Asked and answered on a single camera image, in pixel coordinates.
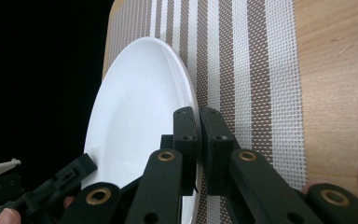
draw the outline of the wood surface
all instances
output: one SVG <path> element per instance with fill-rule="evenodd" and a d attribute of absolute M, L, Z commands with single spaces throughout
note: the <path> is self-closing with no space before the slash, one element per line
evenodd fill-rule
<path fill-rule="evenodd" d="M 358 1 L 295 0 L 309 181 L 358 196 Z"/>

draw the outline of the white plate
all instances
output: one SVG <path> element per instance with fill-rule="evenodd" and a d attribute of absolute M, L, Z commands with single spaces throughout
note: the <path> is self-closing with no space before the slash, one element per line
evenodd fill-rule
<path fill-rule="evenodd" d="M 144 172 L 162 134 L 173 132 L 173 112 L 191 106 L 197 131 L 196 94 L 179 56 L 153 37 L 135 40 L 117 56 L 99 89 L 89 120 L 85 153 L 98 170 L 82 183 L 110 182 L 120 188 Z M 200 189 L 200 167 L 197 187 Z M 183 198 L 182 223 L 194 223 L 200 196 Z"/>

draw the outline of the dark floor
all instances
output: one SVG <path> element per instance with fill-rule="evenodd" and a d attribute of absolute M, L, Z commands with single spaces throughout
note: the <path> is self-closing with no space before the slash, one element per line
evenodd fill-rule
<path fill-rule="evenodd" d="M 0 162 L 25 190 L 83 153 L 113 1 L 0 2 Z"/>

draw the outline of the woven placemat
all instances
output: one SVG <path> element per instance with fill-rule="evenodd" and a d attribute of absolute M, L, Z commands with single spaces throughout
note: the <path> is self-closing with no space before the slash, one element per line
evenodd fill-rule
<path fill-rule="evenodd" d="M 200 106 L 220 110 L 241 147 L 262 153 L 287 183 L 306 183 L 293 1 L 127 0 L 109 22 L 108 66 L 153 36 L 184 61 Z M 201 186 L 197 223 L 230 223 L 224 197 Z"/>

